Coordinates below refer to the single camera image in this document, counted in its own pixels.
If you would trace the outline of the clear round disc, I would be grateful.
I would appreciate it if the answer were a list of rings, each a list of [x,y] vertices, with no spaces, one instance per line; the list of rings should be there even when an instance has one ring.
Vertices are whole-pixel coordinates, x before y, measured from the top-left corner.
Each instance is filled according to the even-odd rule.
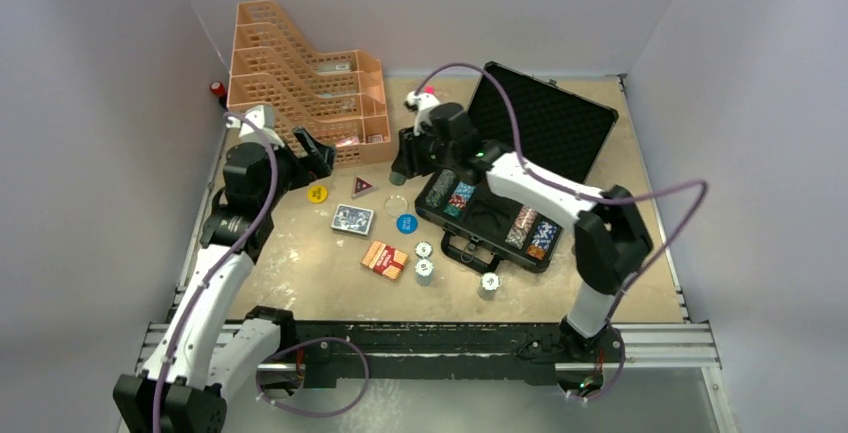
[[[408,209],[409,202],[401,195],[391,195],[384,202],[384,211],[392,218],[398,218],[406,214]]]

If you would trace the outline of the white poker chip stack front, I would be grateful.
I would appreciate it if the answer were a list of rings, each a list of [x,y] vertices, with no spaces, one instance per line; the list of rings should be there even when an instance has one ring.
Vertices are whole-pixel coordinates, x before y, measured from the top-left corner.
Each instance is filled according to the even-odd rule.
[[[484,273],[480,276],[477,289],[478,297],[484,301],[493,300],[501,286],[500,278],[493,272]]]

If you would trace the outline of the blue orange chip row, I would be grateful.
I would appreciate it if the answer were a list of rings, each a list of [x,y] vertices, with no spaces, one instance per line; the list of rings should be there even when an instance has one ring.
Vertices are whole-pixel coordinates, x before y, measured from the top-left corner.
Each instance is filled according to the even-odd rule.
[[[543,260],[554,243],[559,227],[547,220],[541,220],[533,231],[526,254],[537,260]]]

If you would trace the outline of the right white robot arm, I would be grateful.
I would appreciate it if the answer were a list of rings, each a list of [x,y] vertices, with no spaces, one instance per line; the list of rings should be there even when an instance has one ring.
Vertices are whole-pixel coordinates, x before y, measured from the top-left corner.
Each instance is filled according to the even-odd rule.
[[[483,139],[458,103],[420,94],[404,105],[415,118],[399,132],[393,183],[448,170],[469,185],[483,184],[560,227],[571,227],[581,285],[560,324],[561,345],[576,360],[596,352],[625,281],[654,247],[633,196],[620,186],[603,191],[536,168],[518,148]]]

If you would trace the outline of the yellow round button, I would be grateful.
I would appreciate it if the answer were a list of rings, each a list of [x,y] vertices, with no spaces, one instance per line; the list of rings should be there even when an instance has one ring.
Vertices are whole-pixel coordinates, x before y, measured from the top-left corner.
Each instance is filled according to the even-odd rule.
[[[329,197],[329,190],[324,185],[313,185],[307,191],[307,199],[313,204],[321,204]]]

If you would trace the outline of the orange plastic file organizer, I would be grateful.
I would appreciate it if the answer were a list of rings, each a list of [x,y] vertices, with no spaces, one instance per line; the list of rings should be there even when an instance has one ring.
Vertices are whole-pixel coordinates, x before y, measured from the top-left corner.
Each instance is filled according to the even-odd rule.
[[[297,153],[297,127],[336,147],[339,167],[389,162],[397,152],[381,61],[361,49],[316,50],[272,0],[238,4],[231,54],[228,107],[261,104],[275,108],[272,129]]]

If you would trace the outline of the blue round button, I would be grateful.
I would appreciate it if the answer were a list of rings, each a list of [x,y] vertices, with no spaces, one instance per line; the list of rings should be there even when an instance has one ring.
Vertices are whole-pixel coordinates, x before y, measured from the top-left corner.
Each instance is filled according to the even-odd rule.
[[[418,218],[413,214],[402,214],[396,219],[396,228],[402,234],[412,234],[419,226]]]

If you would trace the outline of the blue red chip row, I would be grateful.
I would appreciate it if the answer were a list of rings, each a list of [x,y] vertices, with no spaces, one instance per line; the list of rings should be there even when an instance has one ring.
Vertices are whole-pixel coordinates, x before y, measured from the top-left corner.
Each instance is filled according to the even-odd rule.
[[[443,212],[453,218],[459,218],[473,196],[476,187],[465,182],[458,182],[450,195]]]

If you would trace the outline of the black metal base rail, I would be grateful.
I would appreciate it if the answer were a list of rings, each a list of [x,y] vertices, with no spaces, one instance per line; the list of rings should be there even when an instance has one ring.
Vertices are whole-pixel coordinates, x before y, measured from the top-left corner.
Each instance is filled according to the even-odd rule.
[[[288,320],[260,369],[292,372],[308,388],[370,378],[508,380],[592,390],[617,366],[623,348],[612,327],[584,339],[549,322]]]

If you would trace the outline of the black poker chip case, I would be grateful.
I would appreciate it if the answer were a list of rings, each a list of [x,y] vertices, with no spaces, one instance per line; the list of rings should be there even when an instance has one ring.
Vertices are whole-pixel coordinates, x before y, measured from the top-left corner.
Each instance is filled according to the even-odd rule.
[[[527,161],[568,180],[583,183],[589,176],[613,127],[618,113],[604,106],[528,74],[491,61],[484,67],[503,87],[516,113],[522,149]],[[475,192],[459,218],[443,212],[460,179],[456,176],[437,208],[425,204],[425,196],[442,170],[436,170],[415,200],[418,216],[439,226],[443,232],[442,251],[449,258],[478,272],[492,272],[501,261],[510,261],[531,272],[544,272],[562,236],[560,226],[553,245],[543,260],[526,254],[533,231],[541,220],[538,214],[521,249],[505,243],[505,238],[523,205],[493,194],[486,185]]]

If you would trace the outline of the white poker chip flat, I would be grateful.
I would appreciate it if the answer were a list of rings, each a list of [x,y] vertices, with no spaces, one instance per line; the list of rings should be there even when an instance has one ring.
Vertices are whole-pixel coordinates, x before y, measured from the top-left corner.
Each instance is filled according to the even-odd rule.
[[[433,246],[426,241],[418,242],[414,248],[416,256],[420,259],[428,259],[433,254]]]

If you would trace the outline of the red playing card deck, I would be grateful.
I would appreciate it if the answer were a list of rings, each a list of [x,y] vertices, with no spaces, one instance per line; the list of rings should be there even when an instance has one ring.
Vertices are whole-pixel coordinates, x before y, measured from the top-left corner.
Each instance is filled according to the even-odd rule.
[[[383,278],[397,281],[409,261],[409,255],[391,245],[374,240],[360,265]]]

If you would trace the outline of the red emergency button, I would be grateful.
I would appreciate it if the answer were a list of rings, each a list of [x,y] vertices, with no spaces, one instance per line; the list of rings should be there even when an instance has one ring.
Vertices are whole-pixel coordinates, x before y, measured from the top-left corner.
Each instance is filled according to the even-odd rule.
[[[227,89],[226,89],[226,86],[223,83],[221,83],[219,81],[212,82],[209,85],[209,90],[220,101],[226,102]]]

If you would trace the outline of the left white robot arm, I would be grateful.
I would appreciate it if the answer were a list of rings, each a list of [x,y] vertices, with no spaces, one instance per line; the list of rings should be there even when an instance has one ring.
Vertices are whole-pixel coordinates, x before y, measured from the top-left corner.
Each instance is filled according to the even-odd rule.
[[[236,294],[256,266],[283,194],[330,176],[336,149],[298,127],[304,156],[271,133],[242,137],[225,155],[223,185],[201,229],[195,271],[153,354],[122,375],[113,399],[131,432],[219,432],[229,402],[259,362],[297,352],[291,313],[263,309],[226,345],[218,344]]]

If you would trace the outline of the white poker chip stack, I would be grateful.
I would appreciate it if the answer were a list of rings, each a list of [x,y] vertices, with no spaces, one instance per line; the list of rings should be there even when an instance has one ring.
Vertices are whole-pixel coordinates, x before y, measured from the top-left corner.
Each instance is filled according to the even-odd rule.
[[[435,267],[428,258],[420,258],[415,264],[415,279],[420,286],[429,286],[434,278]]]
[[[500,278],[493,272],[484,273],[480,276],[477,289],[478,297],[484,301],[493,300],[501,286]]]

